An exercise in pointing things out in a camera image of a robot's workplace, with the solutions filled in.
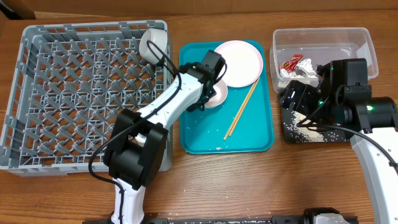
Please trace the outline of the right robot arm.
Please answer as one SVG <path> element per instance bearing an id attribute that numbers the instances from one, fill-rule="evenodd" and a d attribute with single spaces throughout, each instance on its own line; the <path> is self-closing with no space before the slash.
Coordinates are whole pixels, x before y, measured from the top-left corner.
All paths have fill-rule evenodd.
<path id="1" fill-rule="evenodd" d="M 318 86 L 292 80 L 277 96 L 280 107 L 305 118 L 298 128 L 343 131 L 363 170 L 376 223 L 397 223 L 397 105 L 373 97 L 363 58 L 317 67 Z"/>

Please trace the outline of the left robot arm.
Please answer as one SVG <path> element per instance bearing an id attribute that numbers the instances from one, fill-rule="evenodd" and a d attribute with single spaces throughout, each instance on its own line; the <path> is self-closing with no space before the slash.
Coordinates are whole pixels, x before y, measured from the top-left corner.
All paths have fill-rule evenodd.
<path id="1" fill-rule="evenodd" d="M 204 110 L 216 95 L 226 61 L 209 50 L 201 62 L 186 63 L 174 82 L 152 103 L 116 118 L 103 162 L 116 187 L 110 223 L 141 223 L 146 186 L 158 173 L 167 147 L 169 128 L 184 111 Z"/>

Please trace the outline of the grey bowl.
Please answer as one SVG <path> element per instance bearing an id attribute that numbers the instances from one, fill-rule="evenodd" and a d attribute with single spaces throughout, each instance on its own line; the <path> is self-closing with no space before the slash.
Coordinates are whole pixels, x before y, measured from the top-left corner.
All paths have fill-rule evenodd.
<path id="1" fill-rule="evenodd" d="M 147 29 L 139 44 L 139 53 L 143 59 L 156 65 L 167 53 L 168 36 L 165 30 Z"/>

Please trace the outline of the white paper cup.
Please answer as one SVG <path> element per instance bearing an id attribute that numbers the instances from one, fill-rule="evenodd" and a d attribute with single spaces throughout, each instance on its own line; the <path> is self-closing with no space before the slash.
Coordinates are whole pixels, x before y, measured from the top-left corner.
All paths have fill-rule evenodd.
<path id="1" fill-rule="evenodd" d="M 144 135 L 142 135 L 142 134 L 138 134 L 138 135 L 135 137 L 135 140 L 136 140 L 136 142 L 137 142 L 138 145 L 140 145 L 141 147 L 143 147 L 144 144 L 146 143 L 147 138 L 146 138 Z"/>

